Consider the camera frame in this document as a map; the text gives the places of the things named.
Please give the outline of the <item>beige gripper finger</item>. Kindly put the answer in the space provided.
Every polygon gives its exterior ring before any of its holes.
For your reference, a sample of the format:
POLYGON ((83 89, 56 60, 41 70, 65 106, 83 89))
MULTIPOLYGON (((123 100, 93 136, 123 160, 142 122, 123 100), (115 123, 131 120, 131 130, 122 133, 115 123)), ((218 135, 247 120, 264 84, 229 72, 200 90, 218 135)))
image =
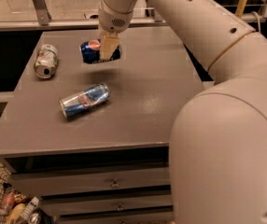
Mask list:
POLYGON ((97 38, 100 40, 103 40, 105 37, 105 30, 102 28, 101 25, 98 25, 97 28, 97 38))
POLYGON ((101 37, 100 58, 108 60, 117 46, 119 45, 119 36, 117 33, 106 33, 101 37))

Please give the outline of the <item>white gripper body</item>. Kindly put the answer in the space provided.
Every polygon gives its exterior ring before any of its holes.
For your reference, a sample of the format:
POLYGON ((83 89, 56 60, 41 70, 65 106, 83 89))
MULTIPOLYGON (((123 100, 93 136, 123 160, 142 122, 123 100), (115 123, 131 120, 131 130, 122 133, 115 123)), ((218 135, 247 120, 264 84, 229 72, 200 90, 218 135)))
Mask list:
POLYGON ((133 13, 132 9, 126 12, 116 11, 105 0, 101 0, 98 9, 99 25, 106 32, 121 33, 129 27, 133 13))

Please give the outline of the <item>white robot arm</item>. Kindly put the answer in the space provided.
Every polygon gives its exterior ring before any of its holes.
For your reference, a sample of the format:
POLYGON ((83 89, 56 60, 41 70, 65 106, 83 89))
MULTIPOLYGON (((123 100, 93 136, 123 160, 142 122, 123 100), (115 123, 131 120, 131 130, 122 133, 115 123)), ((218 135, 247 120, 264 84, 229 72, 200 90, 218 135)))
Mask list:
MULTIPOLYGON (((176 224, 267 224, 267 39, 214 0, 148 0, 215 86, 178 113, 169 141, 176 224)), ((125 31, 136 0, 101 0, 125 31)))

